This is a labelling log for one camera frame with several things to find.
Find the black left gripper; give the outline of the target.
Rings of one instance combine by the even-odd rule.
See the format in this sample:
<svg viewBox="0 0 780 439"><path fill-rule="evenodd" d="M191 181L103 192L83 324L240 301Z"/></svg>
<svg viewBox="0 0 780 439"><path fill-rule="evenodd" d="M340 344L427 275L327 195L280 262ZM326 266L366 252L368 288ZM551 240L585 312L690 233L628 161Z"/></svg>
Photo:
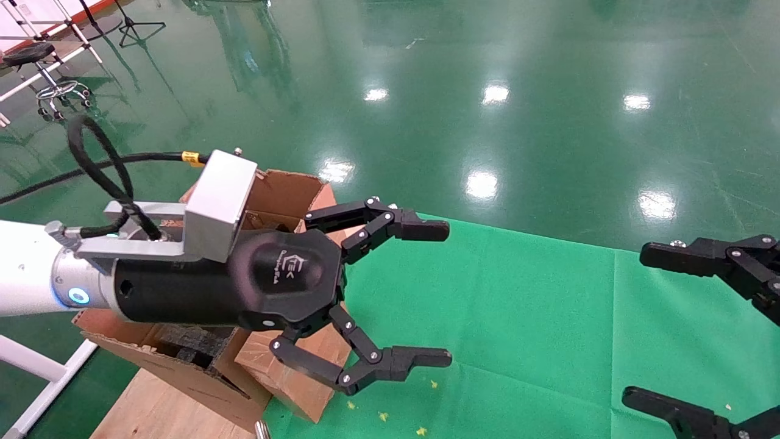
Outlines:
<svg viewBox="0 0 780 439"><path fill-rule="evenodd" d="M342 248L318 230L242 232L228 261L120 259L119 312L140 323L313 334L343 300Z"/></svg>

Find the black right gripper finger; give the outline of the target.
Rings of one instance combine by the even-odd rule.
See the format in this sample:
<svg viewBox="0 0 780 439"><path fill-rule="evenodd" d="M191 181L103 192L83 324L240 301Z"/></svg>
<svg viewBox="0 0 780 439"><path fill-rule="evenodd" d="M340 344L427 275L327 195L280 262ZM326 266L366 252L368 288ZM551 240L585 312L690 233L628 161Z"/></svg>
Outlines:
<svg viewBox="0 0 780 439"><path fill-rule="evenodd" d="M779 435L778 406L741 423L733 423L713 410L642 387L626 387L622 392L622 403L662 419L677 438L775 438Z"/></svg>
<svg viewBox="0 0 780 439"><path fill-rule="evenodd" d="M697 277L717 277L773 323L779 323L779 244L771 235L741 241L697 237L685 246L649 242L644 266Z"/></svg>

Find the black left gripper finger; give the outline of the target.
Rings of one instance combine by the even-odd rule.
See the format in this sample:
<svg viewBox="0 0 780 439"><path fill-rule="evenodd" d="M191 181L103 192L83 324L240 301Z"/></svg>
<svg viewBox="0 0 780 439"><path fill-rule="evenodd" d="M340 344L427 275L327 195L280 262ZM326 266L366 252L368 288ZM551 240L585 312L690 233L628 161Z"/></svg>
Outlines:
<svg viewBox="0 0 780 439"><path fill-rule="evenodd" d="M303 221L307 230L324 234L356 227L341 242L341 260L349 265L392 237L402 241L443 242L450 234L449 222L422 219L411 209L392 208L376 198L312 210Z"/></svg>
<svg viewBox="0 0 780 439"><path fill-rule="evenodd" d="M358 359L348 369L296 346L303 334L287 328L270 343L279 362L335 391L355 395L376 381L402 382L415 367L446 368L452 354L445 348L392 346L378 348L343 307L331 307L331 323Z"/></svg>

